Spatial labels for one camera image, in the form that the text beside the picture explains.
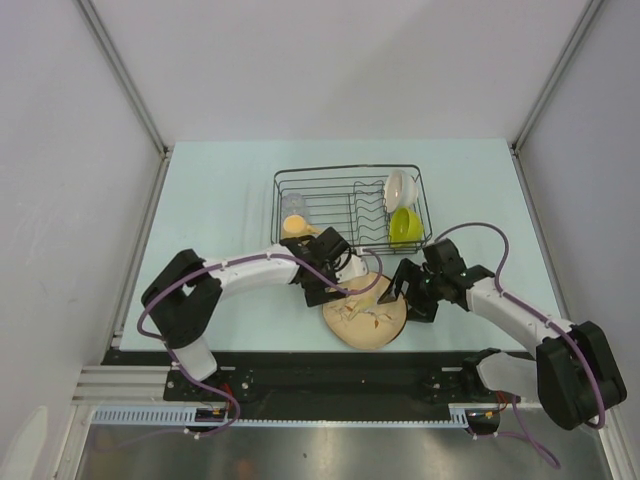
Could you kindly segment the yellow-green bowl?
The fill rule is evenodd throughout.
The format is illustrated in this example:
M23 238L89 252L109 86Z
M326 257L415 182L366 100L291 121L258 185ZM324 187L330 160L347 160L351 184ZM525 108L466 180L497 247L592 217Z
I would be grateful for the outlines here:
M399 207L391 216L389 242L393 248L407 247L423 239L424 227L419 215L408 207Z

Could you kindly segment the bird pattern plate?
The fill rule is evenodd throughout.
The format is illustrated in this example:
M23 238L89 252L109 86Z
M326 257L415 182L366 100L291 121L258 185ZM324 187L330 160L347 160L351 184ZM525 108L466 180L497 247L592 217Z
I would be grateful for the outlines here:
M350 347L359 350L384 347L401 333L407 320L407 304L402 295L391 303L377 303L389 285L390 279L382 276L366 293L325 304L322 308L325 323Z

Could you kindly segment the black wire dish rack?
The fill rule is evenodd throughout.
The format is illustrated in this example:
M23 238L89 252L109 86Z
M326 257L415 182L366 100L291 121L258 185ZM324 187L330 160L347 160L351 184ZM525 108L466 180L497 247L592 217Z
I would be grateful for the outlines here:
M393 248L389 242L392 213L385 209L384 184L393 170L404 170L418 187L417 201L410 206L424 227L423 239L407 247ZM324 230L334 228L352 246L380 255L419 252L433 236L421 170L413 164L356 164L279 170L272 189L271 241L281 239L281 199L300 193L308 206L308 223Z

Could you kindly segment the yellow mug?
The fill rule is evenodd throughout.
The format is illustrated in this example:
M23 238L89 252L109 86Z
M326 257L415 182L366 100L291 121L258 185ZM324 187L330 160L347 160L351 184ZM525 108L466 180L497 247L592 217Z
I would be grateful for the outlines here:
M301 215L287 216L281 228L281 239L300 238L307 235L319 235L321 230L314 227Z

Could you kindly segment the white bowl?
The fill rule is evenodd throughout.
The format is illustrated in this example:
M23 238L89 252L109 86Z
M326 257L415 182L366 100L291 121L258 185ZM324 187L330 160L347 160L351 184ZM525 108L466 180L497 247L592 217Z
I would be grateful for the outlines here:
M393 170L385 181L383 198L389 214L399 208L412 206L418 198L415 180L404 170Z

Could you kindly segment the clear plastic cup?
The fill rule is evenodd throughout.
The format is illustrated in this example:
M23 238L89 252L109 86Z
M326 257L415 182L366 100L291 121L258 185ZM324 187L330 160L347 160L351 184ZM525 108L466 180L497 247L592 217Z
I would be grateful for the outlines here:
M284 195L281 199L281 218L298 215L303 218L308 217L308 206L305 198L297 192Z

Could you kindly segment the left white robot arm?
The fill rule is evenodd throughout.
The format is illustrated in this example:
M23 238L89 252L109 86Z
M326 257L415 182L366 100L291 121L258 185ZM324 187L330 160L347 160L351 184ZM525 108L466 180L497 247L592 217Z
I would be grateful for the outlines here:
M350 245L332 227L316 237L284 239L260 253L209 266L194 250L182 250L143 293L143 315L187 372L187 389L207 400L219 392L221 376L204 333L221 300L265 286L298 284L307 306L323 305L344 296L335 286L351 259Z

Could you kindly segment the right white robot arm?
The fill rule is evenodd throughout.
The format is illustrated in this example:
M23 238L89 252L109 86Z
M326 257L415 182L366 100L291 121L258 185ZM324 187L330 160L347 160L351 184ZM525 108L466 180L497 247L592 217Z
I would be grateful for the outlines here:
M627 398L627 389L604 331L547 315L500 290L496 273L467 266L456 245L441 240L424 248L424 262L404 259L379 301L405 300L407 315L426 323L447 301L482 317L520 344L528 359L497 349L480 352L461 376L463 393L484 401L495 391L538 402L558 426L597 424Z

